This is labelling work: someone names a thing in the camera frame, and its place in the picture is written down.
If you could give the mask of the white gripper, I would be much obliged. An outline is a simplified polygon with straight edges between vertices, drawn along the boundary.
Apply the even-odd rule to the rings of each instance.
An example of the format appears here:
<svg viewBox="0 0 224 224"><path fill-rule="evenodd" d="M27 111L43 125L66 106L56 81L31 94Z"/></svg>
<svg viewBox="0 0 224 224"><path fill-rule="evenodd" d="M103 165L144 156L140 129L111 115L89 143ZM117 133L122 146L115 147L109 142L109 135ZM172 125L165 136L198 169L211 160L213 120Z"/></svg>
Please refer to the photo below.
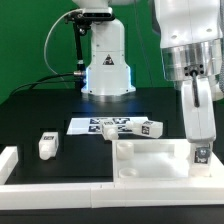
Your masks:
<svg viewBox="0 0 224 224"><path fill-rule="evenodd" d="M191 77L182 82L182 111L185 134L190 143L209 144L215 140L215 118L213 100L207 78ZM208 147L196 149L200 159L210 157Z"/></svg>

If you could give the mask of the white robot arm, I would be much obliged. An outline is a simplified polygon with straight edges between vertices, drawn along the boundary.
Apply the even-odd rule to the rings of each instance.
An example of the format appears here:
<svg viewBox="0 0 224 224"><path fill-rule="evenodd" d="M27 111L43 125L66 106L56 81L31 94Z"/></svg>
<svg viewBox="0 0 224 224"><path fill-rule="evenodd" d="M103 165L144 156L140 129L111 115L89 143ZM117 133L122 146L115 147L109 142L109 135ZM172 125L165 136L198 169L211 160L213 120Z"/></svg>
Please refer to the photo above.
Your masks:
<svg viewBox="0 0 224 224"><path fill-rule="evenodd" d="M91 60L84 70L81 92L95 98L134 92L125 58L125 28L115 17L116 5L139 0L72 0L76 28L91 31ZM149 42L143 45L165 79L181 91L182 112L192 155L210 158L216 139L213 98L222 64L221 0L147 0L136 28Z"/></svg>

